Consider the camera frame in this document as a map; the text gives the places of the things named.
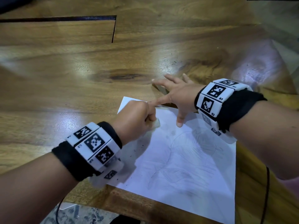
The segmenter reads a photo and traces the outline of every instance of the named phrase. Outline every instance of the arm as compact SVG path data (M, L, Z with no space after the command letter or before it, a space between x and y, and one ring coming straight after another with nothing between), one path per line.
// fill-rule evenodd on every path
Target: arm
M195 112L194 100L203 85L194 84L185 74L183 80L165 75L153 80L164 86L169 94L151 101L151 105L174 103L178 107L177 126L185 116ZM299 113L269 101L259 101L240 120L230 125L230 132L257 158L263 161L278 178L299 176Z
M154 106L130 101L111 126L125 145L149 130L155 119ZM0 220L38 224L78 183L53 153L4 173L0 175Z

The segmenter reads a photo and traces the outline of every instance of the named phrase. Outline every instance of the hand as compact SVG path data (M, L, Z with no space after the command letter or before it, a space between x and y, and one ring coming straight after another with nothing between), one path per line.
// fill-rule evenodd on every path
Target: hand
M155 106L144 101L129 101L110 124L124 146L150 130L155 120Z
M182 127L185 117L190 112L196 112L194 101L199 91L204 85L195 84L186 74L183 74L183 80L173 77L170 74L164 75L166 79L152 80L154 85L164 86L169 90L169 94L150 101L149 105L157 106L166 103L174 103L178 107L178 116L176 125Z

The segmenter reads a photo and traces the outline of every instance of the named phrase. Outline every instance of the eraser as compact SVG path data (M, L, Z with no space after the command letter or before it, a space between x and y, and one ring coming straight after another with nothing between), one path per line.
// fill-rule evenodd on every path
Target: eraser
M153 122L151 130L156 129L160 126L161 126L160 125L160 120L157 118L156 121Z

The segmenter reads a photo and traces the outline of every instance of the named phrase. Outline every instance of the wooden table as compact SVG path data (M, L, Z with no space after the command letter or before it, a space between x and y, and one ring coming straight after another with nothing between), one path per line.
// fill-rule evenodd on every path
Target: wooden table
M239 80L299 109L289 73L245 0L37 0L0 19L94 15L117 18L0 23L1 173L49 152L79 126L109 120L123 96L161 96L151 79L165 73L202 84ZM266 168L240 143L236 175L236 223L260 223ZM215 223L87 181L66 200L150 223ZM298 203L271 175L265 223L298 220Z

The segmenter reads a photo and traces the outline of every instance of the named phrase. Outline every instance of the fingernail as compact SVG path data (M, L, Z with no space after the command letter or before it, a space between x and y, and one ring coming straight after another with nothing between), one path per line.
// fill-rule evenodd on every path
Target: fingernail
M182 127L183 124L182 124L181 122L176 122L176 126L177 126L177 127Z

